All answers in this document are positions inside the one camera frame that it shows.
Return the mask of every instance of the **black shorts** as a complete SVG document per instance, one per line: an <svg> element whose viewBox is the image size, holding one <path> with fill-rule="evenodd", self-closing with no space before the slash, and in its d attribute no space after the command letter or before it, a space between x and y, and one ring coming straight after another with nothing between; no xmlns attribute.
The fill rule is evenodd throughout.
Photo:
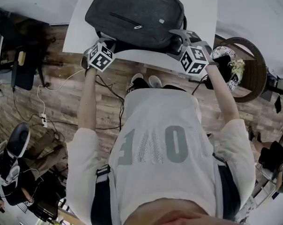
<svg viewBox="0 0 283 225"><path fill-rule="evenodd" d="M283 147L278 142L273 142L270 149L263 148L261 150L258 161L264 168L275 172L283 163Z"/></svg>

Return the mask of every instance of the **shoe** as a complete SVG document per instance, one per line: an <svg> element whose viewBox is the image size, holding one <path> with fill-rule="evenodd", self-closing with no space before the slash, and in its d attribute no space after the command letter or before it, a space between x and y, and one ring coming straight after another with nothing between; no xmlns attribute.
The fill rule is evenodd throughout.
<svg viewBox="0 0 283 225"><path fill-rule="evenodd" d="M136 78L142 78L143 79L143 75L141 73L137 73L135 74L132 78L131 78L131 83L130 85L127 87L127 93L129 93L133 87L133 82Z"/></svg>
<svg viewBox="0 0 283 225"><path fill-rule="evenodd" d="M253 138L255 138L252 127L249 126L247 131L248 131L248 134L249 134L249 140L252 141Z"/></svg>
<svg viewBox="0 0 283 225"><path fill-rule="evenodd" d="M161 80L154 75L149 77L149 84L152 88L162 88Z"/></svg>

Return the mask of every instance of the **sneaker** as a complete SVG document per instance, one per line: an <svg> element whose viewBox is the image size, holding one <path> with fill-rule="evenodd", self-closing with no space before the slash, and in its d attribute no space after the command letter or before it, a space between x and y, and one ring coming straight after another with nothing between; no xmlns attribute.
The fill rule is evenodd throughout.
<svg viewBox="0 0 283 225"><path fill-rule="evenodd" d="M154 75L149 77L149 84L152 88L162 88L161 80Z"/></svg>
<svg viewBox="0 0 283 225"><path fill-rule="evenodd" d="M141 73L137 73L135 74L132 78L131 78L131 83L130 85L127 87L127 93L129 93L133 87L133 82L136 78L142 78L143 79L143 75Z"/></svg>

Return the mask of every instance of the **black backpack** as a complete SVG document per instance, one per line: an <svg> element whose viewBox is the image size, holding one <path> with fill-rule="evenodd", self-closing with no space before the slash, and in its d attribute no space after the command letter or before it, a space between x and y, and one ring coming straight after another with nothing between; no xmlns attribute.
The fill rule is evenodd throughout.
<svg viewBox="0 0 283 225"><path fill-rule="evenodd" d="M179 0L94 0L85 21L130 49L166 48L175 39L169 30L187 26Z"/></svg>

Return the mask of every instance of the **backpack zipper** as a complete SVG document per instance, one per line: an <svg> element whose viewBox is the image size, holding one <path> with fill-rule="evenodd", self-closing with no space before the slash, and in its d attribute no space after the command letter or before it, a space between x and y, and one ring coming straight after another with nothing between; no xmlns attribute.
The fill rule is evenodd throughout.
<svg viewBox="0 0 283 225"><path fill-rule="evenodd" d="M135 22L135 21L132 21L132 20L130 20L130 19L128 19L128 18L125 18L125 17L123 17L123 16L121 16L121 15L118 15L118 14L116 14L116 13L109 13L109 15L114 16L114 17L117 17L117 18L119 18L119 19L121 19L121 20L123 20L123 21L126 21L126 22L128 22L128 23L131 23L131 24L135 25L134 29L143 28L143 26L140 25L139 23L137 23L137 22Z"/></svg>

